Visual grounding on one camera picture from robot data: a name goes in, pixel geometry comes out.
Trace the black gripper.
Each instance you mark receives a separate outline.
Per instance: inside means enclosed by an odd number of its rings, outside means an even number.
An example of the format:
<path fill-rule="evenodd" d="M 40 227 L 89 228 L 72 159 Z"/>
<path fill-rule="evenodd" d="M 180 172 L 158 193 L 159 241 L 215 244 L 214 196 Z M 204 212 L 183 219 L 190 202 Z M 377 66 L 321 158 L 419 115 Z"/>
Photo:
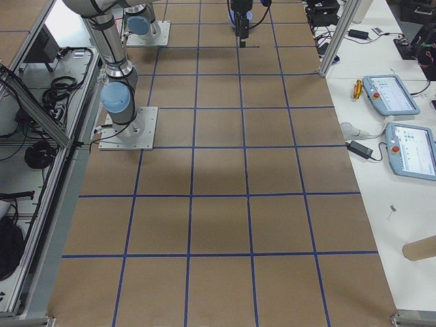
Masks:
<path fill-rule="evenodd" d="M 253 2 L 251 0 L 231 0 L 227 1 L 228 14 L 230 21 L 235 28 L 236 36 L 249 35 L 249 18 L 248 12 L 252 10 Z M 239 37 L 239 47 L 246 47 L 246 39 Z"/>

